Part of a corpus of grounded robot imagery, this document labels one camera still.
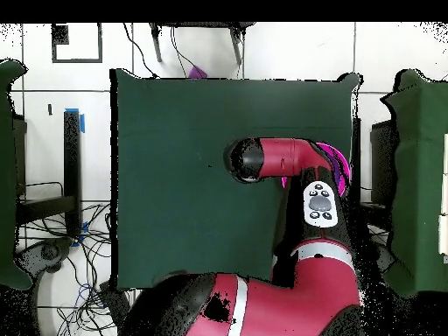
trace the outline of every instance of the green board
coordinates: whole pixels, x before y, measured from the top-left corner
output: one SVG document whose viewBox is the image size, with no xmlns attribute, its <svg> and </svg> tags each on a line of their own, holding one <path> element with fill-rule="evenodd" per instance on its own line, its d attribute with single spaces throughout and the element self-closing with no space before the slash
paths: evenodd
<svg viewBox="0 0 448 336">
<path fill-rule="evenodd" d="M 115 73 L 118 286 L 151 287 L 174 270 L 269 279 L 280 180 L 236 182 L 223 151 L 237 138 L 303 137 L 349 158 L 359 76 L 145 80 Z"/>
<path fill-rule="evenodd" d="M 13 259 L 18 178 L 9 93 L 14 80 L 25 72 L 25 67 L 15 60 L 0 60 L 0 284 L 18 290 L 30 289 L 32 280 Z"/>
<path fill-rule="evenodd" d="M 416 70 L 399 74 L 397 90 L 385 99 L 400 137 L 395 151 L 397 185 L 392 204 L 397 262 L 386 282 L 407 297 L 419 291 L 448 291 L 448 264 L 438 253 L 444 137 L 448 133 L 448 83 Z"/>
</svg>

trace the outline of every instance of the purple object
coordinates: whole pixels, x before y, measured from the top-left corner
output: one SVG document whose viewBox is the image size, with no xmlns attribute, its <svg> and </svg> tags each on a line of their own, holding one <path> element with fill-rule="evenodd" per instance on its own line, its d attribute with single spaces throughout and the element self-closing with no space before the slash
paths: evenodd
<svg viewBox="0 0 448 336">
<path fill-rule="evenodd" d="M 207 74 L 202 71 L 199 67 L 193 66 L 192 70 L 190 71 L 190 74 L 188 74 L 189 79 L 206 79 Z"/>
<path fill-rule="evenodd" d="M 350 181 L 352 177 L 352 174 L 350 172 L 350 165 L 348 164 L 344 155 L 331 145 L 318 143 L 318 146 L 322 148 L 322 150 L 324 150 L 327 155 L 329 155 L 328 157 L 332 161 L 332 165 L 334 167 L 334 180 L 338 185 L 339 195 L 342 196 L 346 191 L 348 185 L 346 185 L 346 180 L 340 172 L 343 171 L 346 175 L 346 178 Z"/>
</svg>

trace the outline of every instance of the black frame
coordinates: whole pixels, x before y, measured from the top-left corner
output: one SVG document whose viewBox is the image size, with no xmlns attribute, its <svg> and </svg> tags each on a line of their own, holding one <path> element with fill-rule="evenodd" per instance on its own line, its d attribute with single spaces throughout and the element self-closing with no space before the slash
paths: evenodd
<svg viewBox="0 0 448 336">
<path fill-rule="evenodd" d="M 240 55 L 238 43 L 241 39 L 241 34 L 245 34 L 246 29 L 256 22 L 162 22 L 150 23 L 152 41 L 154 43 L 154 50 L 156 51 L 157 62 L 162 62 L 162 54 L 160 52 L 160 44 L 158 42 L 158 35 L 163 26 L 165 27 L 204 27 L 204 28 L 228 28 L 230 30 L 230 37 L 234 47 L 234 56 L 236 63 L 239 66 L 243 60 Z"/>
<path fill-rule="evenodd" d="M 354 199 L 360 204 L 364 220 L 371 226 L 376 226 L 387 232 L 392 230 L 392 211 L 390 206 L 376 205 L 361 202 L 361 120 L 353 120 L 353 191 L 356 193 Z"/>
<path fill-rule="evenodd" d="M 68 43 L 68 35 L 65 39 L 58 39 L 56 37 L 56 33 L 58 28 L 64 27 L 65 32 L 68 32 L 68 26 L 66 25 L 56 25 L 52 24 L 52 63 L 102 63 L 102 24 L 97 23 L 98 26 L 98 58 L 87 58 L 87 59 L 58 59 L 58 54 L 56 51 L 57 45 L 67 45 Z"/>
<path fill-rule="evenodd" d="M 17 183 L 23 182 L 24 184 L 25 132 L 17 130 L 16 134 Z M 18 225 L 65 213 L 67 235 L 76 238 L 81 234 L 80 144 L 79 112 L 64 112 L 64 196 L 19 202 L 16 216 Z M 18 160 L 22 156 L 21 151 L 23 151 L 23 161 Z"/>
</svg>

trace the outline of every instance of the blue tape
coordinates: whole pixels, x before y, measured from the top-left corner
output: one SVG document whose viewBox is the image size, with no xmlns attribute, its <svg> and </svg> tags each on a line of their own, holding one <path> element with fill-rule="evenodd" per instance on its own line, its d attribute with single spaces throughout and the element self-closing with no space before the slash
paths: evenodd
<svg viewBox="0 0 448 336">
<path fill-rule="evenodd" d="M 84 126 L 84 114 L 80 115 L 80 132 L 85 133 L 86 128 Z"/>
<path fill-rule="evenodd" d="M 82 228 L 81 228 L 80 231 L 82 233 L 87 233 L 88 232 L 88 221 L 84 221 L 84 223 L 82 223 Z M 86 238 L 86 236 L 81 234 L 81 235 L 78 236 L 77 240 L 79 242 L 83 242 L 85 238 Z M 78 246 L 80 246 L 80 244 L 78 242 L 74 242 L 74 243 L 72 243 L 71 247 L 72 248 L 77 248 Z"/>
</svg>

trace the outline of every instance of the tile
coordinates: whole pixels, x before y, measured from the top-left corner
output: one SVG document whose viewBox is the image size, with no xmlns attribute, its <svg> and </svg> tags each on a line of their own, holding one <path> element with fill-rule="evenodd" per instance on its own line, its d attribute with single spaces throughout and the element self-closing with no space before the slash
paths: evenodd
<svg viewBox="0 0 448 336">
<path fill-rule="evenodd" d="M 108 309 L 95 310 L 96 313 L 89 313 L 94 322 L 102 329 L 103 327 L 111 327 L 102 329 L 102 336 L 116 336 L 116 327 L 112 322 L 112 318 Z M 78 328 L 76 324 L 77 312 L 67 308 L 38 308 L 38 322 L 41 336 L 101 336 L 94 329 L 93 322 L 88 322 L 89 318 L 86 313 L 82 315 L 86 321 L 85 326 Z"/>
<path fill-rule="evenodd" d="M 354 22 L 258 22 L 246 33 L 245 78 L 333 81 L 353 71 L 353 48 Z"/>
<path fill-rule="evenodd" d="M 174 33 L 178 51 L 202 69 L 211 78 L 234 78 L 238 65 L 229 29 L 180 27 Z M 162 63 L 157 61 L 149 24 L 134 24 L 134 41 L 140 46 L 146 66 L 160 77 L 185 77 L 176 50 L 172 45 L 171 28 L 163 27 L 158 36 Z M 193 65 L 182 60 L 186 75 Z M 151 77 L 145 68 L 142 54 L 134 47 L 134 73 L 140 77 Z"/>
<path fill-rule="evenodd" d="M 0 24 L 0 60 L 22 61 L 22 25 Z M 22 90 L 22 79 L 11 86 L 12 90 Z"/>
<path fill-rule="evenodd" d="M 63 314 L 68 317 L 71 310 L 61 309 Z M 59 316 L 56 308 L 38 308 L 38 325 L 40 336 L 56 336 L 58 331 L 64 330 L 64 320 Z"/>
<path fill-rule="evenodd" d="M 57 45 L 66 58 L 92 58 L 96 24 L 68 24 L 68 45 Z M 102 27 L 102 63 L 53 63 L 50 24 L 24 25 L 25 90 L 108 90 L 110 68 L 132 68 L 132 47 L 120 23 Z"/>
<path fill-rule="evenodd" d="M 64 184 L 64 111 L 78 109 L 85 119 L 80 136 L 82 198 L 110 199 L 109 93 L 25 92 L 26 182 Z M 52 105 L 49 115 L 48 104 Z M 58 196 L 58 187 L 27 189 L 29 198 Z"/>
<path fill-rule="evenodd" d="M 358 22 L 356 72 L 360 91 L 390 92 L 396 74 L 418 68 L 431 79 L 448 74 L 448 27 L 414 22 Z"/>
<path fill-rule="evenodd" d="M 24 114 L 24 103 L 22 97 L 22 92 L 10 92 L 10 99 L 12 100 L 13 109 L 16 115 Z"/>
<path fill-rule="evenodd" d="M 360 183 L 372 188 L 372 145 L 370 132 L 374 123 L 390 120 L 388 108 L 380 102 L 383 94 L 360 94 L 358 97 L 358 117 L 361 122 L 360 133 Z M 370 201 L 370 191 L 361 189 L 361 201 Z"/>
<path fill-rule="evenodd" d="M 82 203 L 82 208 L 91 207 L 92 203 Z M 107 228 L 104 221 L 105 209 L 99 214 L 98 218 L 91 224 L 90 233 L 86 235 L 83 241 L 86 245 L 85 252 L 88 254 L 89 260 L 93 262 L 97 275 L 97 289 L 99 285 L 110 279 L 110 253 L 111 248 L 107 243 L 102 242 L 102 236 L 107 237 Z M 83 220 L 89 221 L 94 208 L 83 211 Z M 54 216 L 51 219 L 56 221 L 63 221 L 60 216 Z M 54 232 L 65 233 L 65 229 L 57 222 L 48 221 L 47 226 Z M 38 229 L 42 229 L 42 221 L 35 221 L 27 225 L 28 246 L 39 241 L 42 238 L 52 237 L 50 233 Z M 92 234 L 103 233 L 101 236 L 93 236 Z M 80 293 L 80 285 L 75 279 L 75 273 L 80 284 L 93 284 L 93 270 L 87 263 L 86 255 L 82 246 L 71 247 L 68 257 L 73 262 L 74 266 L 68 259 L 62 263 L 62 268 L 56 273 L 45 273 L 40 282 L 38 289 L 38 306 L 76 306 L 80 305 L 78 299 Z"/>
</svg>

